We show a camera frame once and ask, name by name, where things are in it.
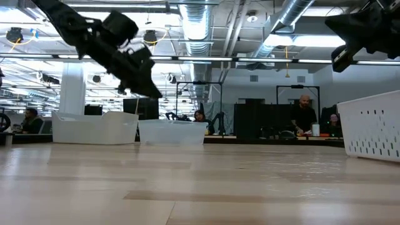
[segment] white storage container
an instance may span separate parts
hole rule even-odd
[[[203,144],[206,122],[150,119],[139,121],[141,144]]]
[[[132,144],[138,115],[106,112],[103,116],[82,116],[52,112],[52,139],[71,144]]]
[[[349,156],[400,162],[400,91],[337,105]]]

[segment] seated person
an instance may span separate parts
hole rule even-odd
[[[20,134],[39,134],[42,127],[43,120],[38,117],[38,111],[36,109],[26,109],[25,119],[22,122],[22,131]]]
[[[194,122],[208,123],[208,134],[214,134],[214,126],[211,121],[206,119],[206,115],[201,110],[194,112]]]
[[[303,135],[311,130],[311,126],[317,122],[317,116],[314,109],[309,107],[310,97],[302,95],[298,105],[293,106],[291,110],[291,121],[296,127],[298,134]]]
[[[330,136],[341,137],[342,126],[338,115],[332,114],[329,122],[322,129],[324,133],[328,133]]]

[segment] bald man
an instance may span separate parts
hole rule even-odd
[[[302,95],[298,105],[293,106],[291,121],[299,134],[311,130],[311,126],[317,122],[314,109],[309,107],[310,96]]]

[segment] black shirt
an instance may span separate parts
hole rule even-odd
[[[293,106],[290,113],[291,120],[296,121],[296,125],[304,132],[311,129],[311,124],[317,122],[317,116],[311,107],[301,108],[300,105]]]
[[[30,121],[24,121],[24,124],[22,125],[22,131],[26,131],[28,134],[39,134],[42,124],[43,120],[38,117]]]

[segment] perforated basket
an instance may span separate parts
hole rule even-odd
[[[400,91],[339,103],[349,156],[400,162]]]

